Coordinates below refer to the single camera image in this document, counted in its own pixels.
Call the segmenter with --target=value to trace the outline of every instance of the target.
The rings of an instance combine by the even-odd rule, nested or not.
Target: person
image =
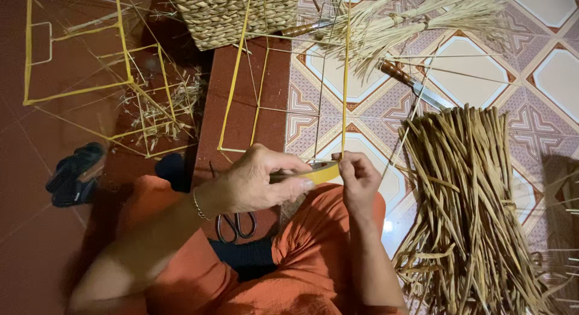
[[[191,193],[147,176],[135,183],[120,238],[73,291],[71,314],[407,314],[381,241],[380,173],[363,153],[332,155],[344,186],[306,178],[270,184],[274,171],[311,170],[297,156],[254,144],[224,175]],[[215,255],[201,224],[257,211],[308,192],[273,237],[277,269],[239,282]]]

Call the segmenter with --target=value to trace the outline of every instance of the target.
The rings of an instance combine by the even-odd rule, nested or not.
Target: fingernail
[[[309,191],[315,187],[315,183],[311,179],[306,179],[305,181],[303,181],[302,185],[304,191]]]

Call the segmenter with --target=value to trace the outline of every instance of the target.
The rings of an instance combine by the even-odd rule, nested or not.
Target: orange clothing
[[[182,193],[169,182],[143,176],[127,201],[119,232],[134,227],[177,201]],[[381,231],[386,212],[382,196],[374,202]],[[342,186],[322,184],[308,194],[287,227],[273,238],[273,273],[239,283],[198,230],[145,291],[149,314],[355,314],[349,251],[348,213]],[[144,304],[131,313],[143,314]],[[396,314],[392,307],[369,307],[372,314]]]

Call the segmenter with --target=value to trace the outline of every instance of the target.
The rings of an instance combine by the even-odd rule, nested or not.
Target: hand
[[[340,153],[333,153],[332,159],[339,160]],[[382,182],[382,176],[365,154],[344,151],[338,163],[344,180],[344,204],[354,217],[372,219],[374,195]]]
[[[290,177],[270,184],[269,174],[296,174],[312,168],[290,153],[274,152],[261,144],[252,145],[230,170],[216,180],[196,187],[195,198],[209,217],[265,209],[297,197],[315,187],[308,178]]]

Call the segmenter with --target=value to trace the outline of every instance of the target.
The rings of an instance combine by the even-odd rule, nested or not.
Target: gold bracelet
[[[199,205],[197,204],[197,200],[195,199],[195,189],[193,189],[193,205],[197,208],[197,215],[199,215],[199,218],[210,220],[205,214],[203,214],[203,211],[201,211],[201,208],[199,208]]]

